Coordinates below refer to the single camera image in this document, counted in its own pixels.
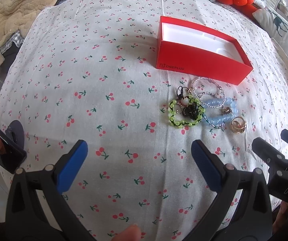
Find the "person left hand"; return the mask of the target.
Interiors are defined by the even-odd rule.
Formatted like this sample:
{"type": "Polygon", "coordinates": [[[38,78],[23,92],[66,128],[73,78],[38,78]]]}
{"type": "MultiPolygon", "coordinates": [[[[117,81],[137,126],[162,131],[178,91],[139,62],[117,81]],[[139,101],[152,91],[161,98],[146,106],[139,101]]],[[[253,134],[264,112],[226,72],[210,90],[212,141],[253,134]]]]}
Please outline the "person left hand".
{"type": "Polygon", "coordinates": [[[137,225],[127,227],[121,233],[115,235],[112,241],[139,241],[141,239],[141,229],[137,225]]]}

